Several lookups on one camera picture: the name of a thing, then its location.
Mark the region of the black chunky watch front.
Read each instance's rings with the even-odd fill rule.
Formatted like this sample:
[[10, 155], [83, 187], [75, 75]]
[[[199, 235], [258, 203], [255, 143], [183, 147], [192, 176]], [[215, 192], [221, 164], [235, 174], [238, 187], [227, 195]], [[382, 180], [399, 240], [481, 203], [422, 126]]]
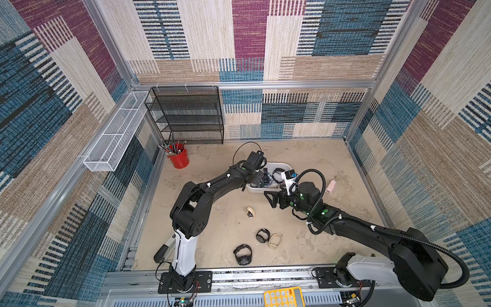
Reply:
[[241, 244], [233, 251], [235, 259], [240, 266], [248, 266], [253, 259], [253, 250], [248, 244]]

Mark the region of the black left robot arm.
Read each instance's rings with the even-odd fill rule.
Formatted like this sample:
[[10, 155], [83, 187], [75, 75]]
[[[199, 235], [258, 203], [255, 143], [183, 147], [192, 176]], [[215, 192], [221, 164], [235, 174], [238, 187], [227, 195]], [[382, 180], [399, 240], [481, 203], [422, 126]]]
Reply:
[[244, 189], [266, 164], [262, 151], [251, 152], [246, 160], [231, 165], [224, 174], [212, 180], [184, 185], [170, 212], [175, 233], [175, 257], [168, 272], [157, 278], [158, 294], [187, 293], [198, 288], [196, 247], [199, 235], [208, 225], [214, 202], [233, 190]]

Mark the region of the black rugged digital watch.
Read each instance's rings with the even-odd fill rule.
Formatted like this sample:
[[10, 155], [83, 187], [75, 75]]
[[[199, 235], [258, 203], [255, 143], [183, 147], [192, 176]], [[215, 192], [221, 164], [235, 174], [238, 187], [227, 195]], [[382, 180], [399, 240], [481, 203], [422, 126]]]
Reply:
[[284, 182], [284, 179], [282, 177], [282, 174], [285, 172], [284, 169], [282, 168], [276, 168], [273, 172], [272, 172], [272, 178], [273, 180], [275, 181], [275, 183], [277, 184], [282, 184]]

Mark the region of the black slim band watch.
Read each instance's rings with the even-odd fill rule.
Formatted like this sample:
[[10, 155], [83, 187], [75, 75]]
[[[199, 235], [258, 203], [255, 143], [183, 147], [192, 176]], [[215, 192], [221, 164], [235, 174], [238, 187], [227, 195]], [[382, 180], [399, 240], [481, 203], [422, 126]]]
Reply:
[[256, 233], [256, 239], [259, 243], [265, 244], [270, 241], [271, 233], [266, 228], [261, 228]]

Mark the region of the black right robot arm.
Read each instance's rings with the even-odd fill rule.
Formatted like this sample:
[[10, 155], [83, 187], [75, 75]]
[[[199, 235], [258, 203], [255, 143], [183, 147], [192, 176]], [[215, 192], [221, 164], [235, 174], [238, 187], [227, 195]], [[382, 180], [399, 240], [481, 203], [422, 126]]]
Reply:
[[345, 253], [332, 270], [339, 285], [353, 286], [364, 280], [399, 284], [422, 301], [431, 301], [438, 290], [447, 287], [443, 279], [448, 265], [441, 257], [445, 249], [419, 230], [389, 229], [352, 216], [324, 203], [311, 182], [302, 182], [292, 191], [267, 191], [265, 196], [273, 208], [305, 214], [303, 220], [313, 235], [345, 237], [387, 258], [388, 265], [382, 266], [362, 260], [356, 253]]

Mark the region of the beige strap steel watch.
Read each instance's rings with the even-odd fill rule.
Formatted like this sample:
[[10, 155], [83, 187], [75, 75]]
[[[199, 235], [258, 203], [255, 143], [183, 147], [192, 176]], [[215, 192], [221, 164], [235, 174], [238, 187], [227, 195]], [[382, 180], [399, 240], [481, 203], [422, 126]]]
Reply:
[[255, 217], [255, 211], [252, 208], [247, 207], [245, 211], [246, 211], [246, 214], [249, 218]]

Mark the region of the large black sport watch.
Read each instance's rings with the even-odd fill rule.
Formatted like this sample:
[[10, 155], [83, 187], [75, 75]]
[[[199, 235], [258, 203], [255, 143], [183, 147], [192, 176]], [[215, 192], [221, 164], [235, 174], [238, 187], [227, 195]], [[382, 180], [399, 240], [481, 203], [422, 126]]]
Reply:
[[262, 179], [258, 184], [259, 188], [268, 188], [271, 185], [272, 179], [269, 173], [263, 173]]

